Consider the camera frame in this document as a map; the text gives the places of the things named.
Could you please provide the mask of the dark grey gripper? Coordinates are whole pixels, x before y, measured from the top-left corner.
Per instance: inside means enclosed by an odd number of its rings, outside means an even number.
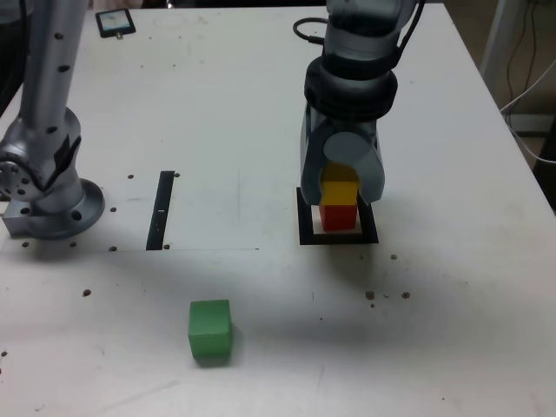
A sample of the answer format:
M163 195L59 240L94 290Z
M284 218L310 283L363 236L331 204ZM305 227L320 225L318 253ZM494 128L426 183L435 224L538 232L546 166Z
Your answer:
M376 121L334 120L320 114L307 103L301 127L300 150L300 187L307 204L321 202L321 172L328 160L355 171L360 184L359 194L366 204L382 198L385 171Z

